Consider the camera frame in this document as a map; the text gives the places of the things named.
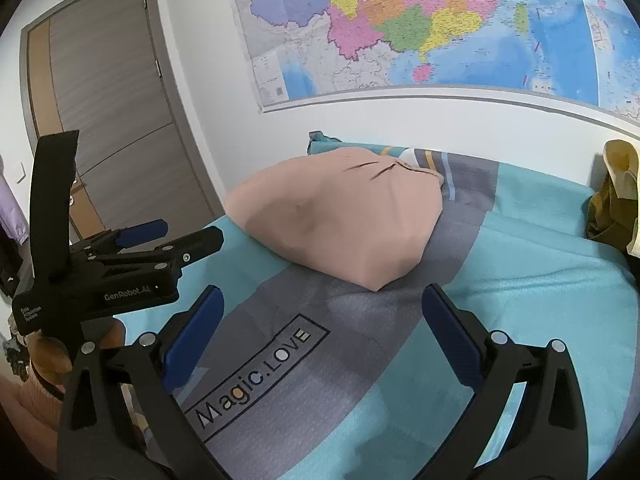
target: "metal screw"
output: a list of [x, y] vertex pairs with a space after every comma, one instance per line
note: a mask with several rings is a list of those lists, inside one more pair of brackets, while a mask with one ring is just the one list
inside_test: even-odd
[[554, 339], [551, 342], [551, 348], [553, 348], [556, 352], [561, 354], [562, 352], [564, 352], [566, 350], [566, 345], [562, 341], [560, 341], [559, 339]]
[[491, 341], [493, 341], [497, 345], [504, 345], [508, 340], [509, 338], [504, 332], [500, 332], [499, 330], [491, 332]]
[[95, 343], [93, 343], [91, 341], [87, 341], [86, 343], [84, 343], [82, 345], [80, 350], [82, 351], [82, 353], [84, 355], [89, 355], [91, 352], [93, 352], [95, 350]]
[[138, 338], [138, 342], [142, 346], [151, 346], [156, 342], [156, 334], [153, 332], [146, 332]]

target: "bed sheet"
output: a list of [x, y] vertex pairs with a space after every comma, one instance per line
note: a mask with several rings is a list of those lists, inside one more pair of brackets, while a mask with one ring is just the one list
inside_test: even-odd
[[[310, 152], [340, 145], [316, 138]], [[593, 191], [478, 158], [415, 156], [446, 176], [443, 213], [421, 263], [381, 291], [290, 264], [221, 218], [222, 250], [184, 269], [180, 300], [120, 317], [130, 342], [207, 284], [223, 291], [225, 318], [174, 396], [234, 480], [401, 480], [422, 468], [472, 396], [421, 318], [431, 282], [488, 330], [567, 343], [590, 475], [638, 414], [638, 295], [623, 256], [582, 237]], [[514, 387], [481, 463], [499, 453], [522, 392]], [[153, 441], [149, 450], [162, 462]]]

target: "gray door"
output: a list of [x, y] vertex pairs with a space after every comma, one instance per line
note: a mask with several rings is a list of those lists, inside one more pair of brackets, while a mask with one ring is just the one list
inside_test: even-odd
[[204, 165], [178, 120], [181, 102], [168, 97], [175, 84], [157, 61], [166, 52], [148, 3], [71, 0], [28, 32], [36, 135], [80, 130], [70, 212], [84, 238], [162, 218], [171, 239], [222, 213], [208, 176], [194, 169]]

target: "white wall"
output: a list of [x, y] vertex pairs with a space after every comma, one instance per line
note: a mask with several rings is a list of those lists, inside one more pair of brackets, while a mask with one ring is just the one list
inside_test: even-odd
[[[20, 101], [20, 30], [60, 1], [23, 0], [0, 38], [0, 156], [7, 167], [23, 162], [27, 169], [28, 177], [12, 184], [27, 214], [33, 159]], [[606, 140], [625, 138], [625, 130], [640, 136], [637, 126], [590, 108], [491, 90], [419, 91], [431, 97], [401, 91], [414, 98], [313, 104], [261, 113], [234, 23], [233, 1], [158, 3], [178, 90], [221, 197], [253, 172], [303, 155], [311, 130], [344, 140], [484, 156], [583, 184], [590, 182], [594, 155]], [[509, 100], [520, 104], [507, 104]], [[2, 332], [6, 332], [5, 314], [7, 308], [0, 305]]]

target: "pink pillow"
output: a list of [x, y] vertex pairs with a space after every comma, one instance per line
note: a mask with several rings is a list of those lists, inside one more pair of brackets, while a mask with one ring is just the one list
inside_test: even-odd
[[379, 290], [420, 262], [441, 185], [436, 171], [338, 148], [259, 171], [227, 195], [226, 213], [283, 258]]

